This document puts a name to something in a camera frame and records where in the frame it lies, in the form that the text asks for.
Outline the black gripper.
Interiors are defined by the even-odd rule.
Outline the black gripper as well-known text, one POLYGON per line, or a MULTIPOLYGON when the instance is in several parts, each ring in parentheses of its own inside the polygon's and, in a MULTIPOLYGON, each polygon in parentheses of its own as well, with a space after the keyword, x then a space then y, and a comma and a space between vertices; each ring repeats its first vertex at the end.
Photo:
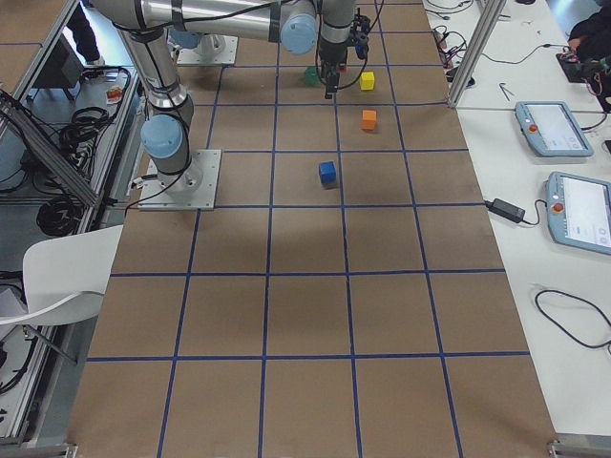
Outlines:
POLYGON ((340 70, 346 65, 348 42, 320 40, 318 55, 321 61, 321 77, 325 84, 325 99, 331 99, 339 88, 340 70))

